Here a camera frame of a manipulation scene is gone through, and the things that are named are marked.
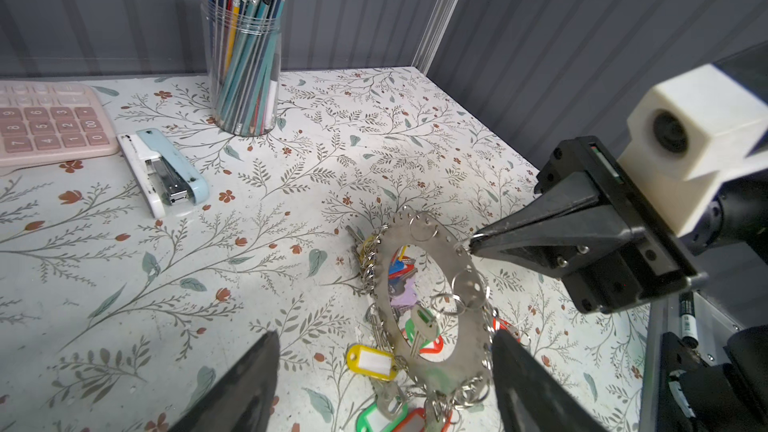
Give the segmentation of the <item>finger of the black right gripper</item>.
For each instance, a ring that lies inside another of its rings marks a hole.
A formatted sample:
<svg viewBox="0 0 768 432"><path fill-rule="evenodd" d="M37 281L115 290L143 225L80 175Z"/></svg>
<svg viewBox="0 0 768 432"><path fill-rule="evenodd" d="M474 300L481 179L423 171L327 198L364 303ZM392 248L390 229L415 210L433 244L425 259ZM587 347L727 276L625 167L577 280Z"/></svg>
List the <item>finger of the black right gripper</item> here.
<svg viewBox="0 0 768 432"><path fill-rule="evenodd" d="M479 239L501 236L527 226L589 208L600 200L600 191L586 172L575 172L555 184L523 209L479 230Z"/></svg>
<svg viewBox="0 0 768 432"><path fill-rule="evenodd" d="M546 221L484 240L478 235L470 250L553 278L598 275L620 270L620 251L644 234L643 225L623 221Z"/></svg>

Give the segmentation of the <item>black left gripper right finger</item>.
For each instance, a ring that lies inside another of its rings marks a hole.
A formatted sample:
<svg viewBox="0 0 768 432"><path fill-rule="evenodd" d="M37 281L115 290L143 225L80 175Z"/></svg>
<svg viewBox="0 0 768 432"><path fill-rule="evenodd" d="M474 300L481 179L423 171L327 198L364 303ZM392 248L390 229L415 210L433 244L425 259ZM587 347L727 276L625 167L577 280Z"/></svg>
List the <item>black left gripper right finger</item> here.
<svg viewBox="0 0 768 432"><path fill-rule="evenodd" d="M604 427L506 330L495 333L492 373L505 431L602 431Z"/></svg>

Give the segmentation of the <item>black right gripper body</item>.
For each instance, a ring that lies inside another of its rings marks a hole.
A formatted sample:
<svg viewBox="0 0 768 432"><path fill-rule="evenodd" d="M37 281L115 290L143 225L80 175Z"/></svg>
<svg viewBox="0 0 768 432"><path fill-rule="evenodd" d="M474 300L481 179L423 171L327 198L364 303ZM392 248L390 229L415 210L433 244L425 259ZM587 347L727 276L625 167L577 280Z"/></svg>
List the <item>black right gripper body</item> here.
<svg viewBox="0 0 768 432"><path fill-rule="evenodd" d="M694 265L686 246L596 137L558 144L538 175L540 195L575 172L590 176L600 191L599 202L548 221L623 221L645 227L640 241L620 251L620 270L560 278L579 311L619 312L688 291L705 281L705 273Z"/></svg>

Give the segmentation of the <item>round metal key organizer plate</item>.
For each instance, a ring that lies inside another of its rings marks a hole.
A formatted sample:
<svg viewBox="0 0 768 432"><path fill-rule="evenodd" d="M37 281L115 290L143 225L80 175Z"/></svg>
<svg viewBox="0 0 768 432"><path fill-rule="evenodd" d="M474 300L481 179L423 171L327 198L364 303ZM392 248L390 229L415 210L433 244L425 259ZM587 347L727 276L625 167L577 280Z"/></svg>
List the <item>round metal key organizer plate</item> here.
<svg viewBox="0 0 768 432"><path fill-rule="evenodd" d="M460 241L427 211L404 206L358 247L362 290L374 344L394 355L397 376L367 377L393 431L445 431L457 412L492 390L491 344L504 328L488 283ZM390 305L389 282L410 278L418 296L407 310Z"/></svg>

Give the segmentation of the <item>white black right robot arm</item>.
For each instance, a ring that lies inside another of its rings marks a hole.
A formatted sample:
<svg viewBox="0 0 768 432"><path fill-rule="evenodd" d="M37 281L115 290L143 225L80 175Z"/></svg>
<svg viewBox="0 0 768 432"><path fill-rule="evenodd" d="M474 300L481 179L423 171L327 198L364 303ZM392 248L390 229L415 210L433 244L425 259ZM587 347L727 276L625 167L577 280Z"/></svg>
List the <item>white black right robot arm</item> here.
<svg viewBox="0 0 768 432"><path fill-rule="evenodd" d="M639 427L767 427L767 282L733 285L699 262L767 255L767 47L652 87L612 155L594 136L558 144L535 200L479 230L478 257L558 278L576 309L651 308Z"/></svg>

